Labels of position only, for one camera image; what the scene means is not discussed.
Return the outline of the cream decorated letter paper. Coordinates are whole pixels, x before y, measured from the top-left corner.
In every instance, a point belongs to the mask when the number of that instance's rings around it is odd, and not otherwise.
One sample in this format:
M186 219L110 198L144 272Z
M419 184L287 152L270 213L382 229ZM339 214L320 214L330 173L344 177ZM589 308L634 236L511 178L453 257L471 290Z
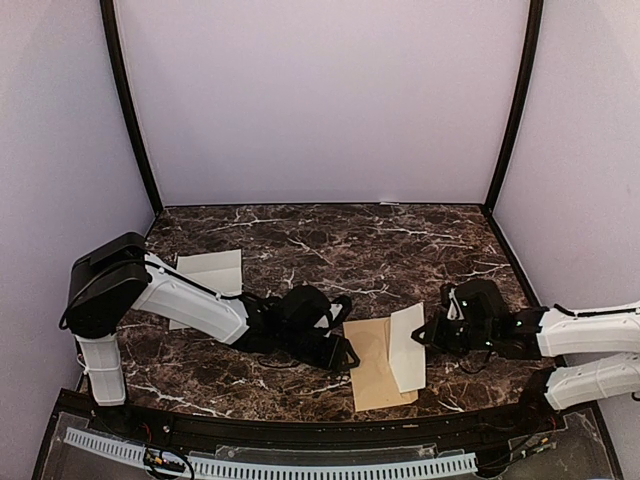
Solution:
M423 389L426 386L425 350L411 337L425 325L423 303L393 312L389 325L388 362L399 392Z

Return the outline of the brown paper envelope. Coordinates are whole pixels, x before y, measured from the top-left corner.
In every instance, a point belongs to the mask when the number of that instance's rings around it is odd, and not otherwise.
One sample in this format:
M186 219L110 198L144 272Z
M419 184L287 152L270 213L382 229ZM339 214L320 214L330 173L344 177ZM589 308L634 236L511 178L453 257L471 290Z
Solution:
M389 318L348 321L343 325L360 359L350 370L356 412L408 405L418 391L401 393L388 361Z

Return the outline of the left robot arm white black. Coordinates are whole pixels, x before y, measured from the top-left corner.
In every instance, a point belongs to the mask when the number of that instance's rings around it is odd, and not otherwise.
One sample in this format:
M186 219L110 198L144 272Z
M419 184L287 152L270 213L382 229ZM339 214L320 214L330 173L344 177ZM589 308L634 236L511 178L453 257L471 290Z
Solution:
M350 341L334 331L351 313L350 297L329 299L310 285L266 298L225 294L178 272L148 252L141 235L128 232L74 262L58 325L74 336L101 417L120 436L141 427L140 412L126 402L116 336L130 310L165 317L247 353L283 351L331 372L360 364Z

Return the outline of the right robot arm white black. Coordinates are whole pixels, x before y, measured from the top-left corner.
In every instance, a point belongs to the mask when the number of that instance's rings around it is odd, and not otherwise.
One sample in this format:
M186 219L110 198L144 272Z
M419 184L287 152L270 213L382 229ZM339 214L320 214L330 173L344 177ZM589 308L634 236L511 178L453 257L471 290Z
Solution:
M554 305L511 312L478 297L450 300L411 339L458 357L472 351L509 360L600 353L600 359L589 363L553 369L542 386L545 399L531 395L511 410L510 424L521 434L545 422L549 406L560 411L624 394L639 398L638 302L594 310Z

